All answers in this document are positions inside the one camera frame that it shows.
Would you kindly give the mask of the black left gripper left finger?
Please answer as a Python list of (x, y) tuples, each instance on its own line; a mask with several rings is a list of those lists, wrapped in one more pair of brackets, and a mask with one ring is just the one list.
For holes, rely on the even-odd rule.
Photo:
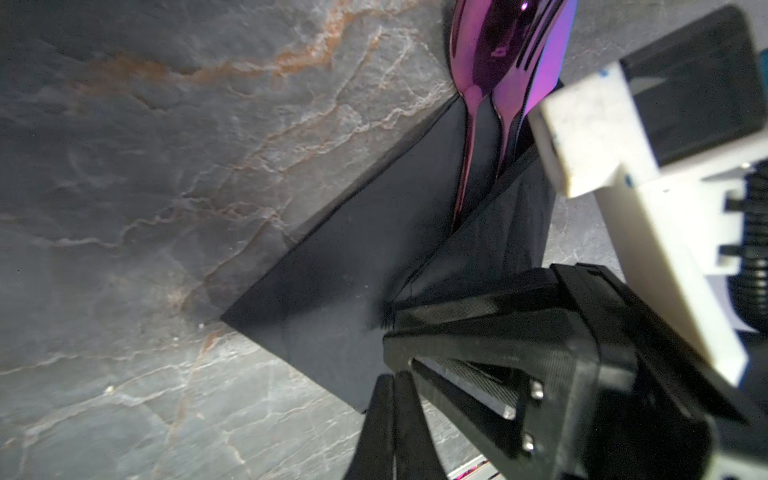
[(394, 376), (377, 378), (358, 444), (344, 480), (392, 480), (394, 475)]

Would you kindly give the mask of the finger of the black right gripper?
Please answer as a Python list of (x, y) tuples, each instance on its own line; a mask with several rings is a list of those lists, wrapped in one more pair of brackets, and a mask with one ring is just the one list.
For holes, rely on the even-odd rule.
[(534, 268), (496, 280), (445, 280), (420, 292), (410, 284), (393, 301), (383, 331), (542, 310), (558, 305), (560, 297), (559, 280), (549, 268)]

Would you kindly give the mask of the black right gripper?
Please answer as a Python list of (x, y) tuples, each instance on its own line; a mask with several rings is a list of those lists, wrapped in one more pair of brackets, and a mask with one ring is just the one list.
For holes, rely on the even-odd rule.
[(749, 478), (747, 396), (607, 268), (553, 270), (585, 322), (552, 308), (393, 331), (386, 364), (506, 479)]

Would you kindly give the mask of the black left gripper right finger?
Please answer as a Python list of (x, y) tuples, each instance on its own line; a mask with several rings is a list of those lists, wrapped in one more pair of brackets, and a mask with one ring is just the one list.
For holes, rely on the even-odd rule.
[(445, 480), (413, 376), (398, 372), (394, 378), (395, 476), (397, 480)]

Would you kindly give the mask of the purple metallic fork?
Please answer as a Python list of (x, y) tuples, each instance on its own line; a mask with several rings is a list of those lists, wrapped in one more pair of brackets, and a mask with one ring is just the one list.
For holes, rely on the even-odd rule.
[(511, 33), (504, 40), (510, 48), (513, 63), (491, 94), (492, 105), (501, 123), (497, 176), (515, 158), (516, 144), (526, 117), (524, 109), (536, 69), (565, 2), (521, 1)]

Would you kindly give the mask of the iridescent purple table knife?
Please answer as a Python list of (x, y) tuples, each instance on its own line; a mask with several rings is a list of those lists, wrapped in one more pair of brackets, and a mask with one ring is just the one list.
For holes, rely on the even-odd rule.
[(556, 88), (577, 8), (577, 0), (566, 1), (559, 18), (552, 27), (536, 69), (533, 85), (524, 109), (525, 115)]

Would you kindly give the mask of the purple metallic spoon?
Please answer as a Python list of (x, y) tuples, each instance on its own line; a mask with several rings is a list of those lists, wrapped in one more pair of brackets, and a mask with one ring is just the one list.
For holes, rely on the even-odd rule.
[(511, 69), (544, 10), (540, 1), (462, 0), (456, 3), (449, 38), (449, 63), (453, 82), (466, 106), (467, 122), (453, 230), (460, 226), (465, 204), (479, 106)]

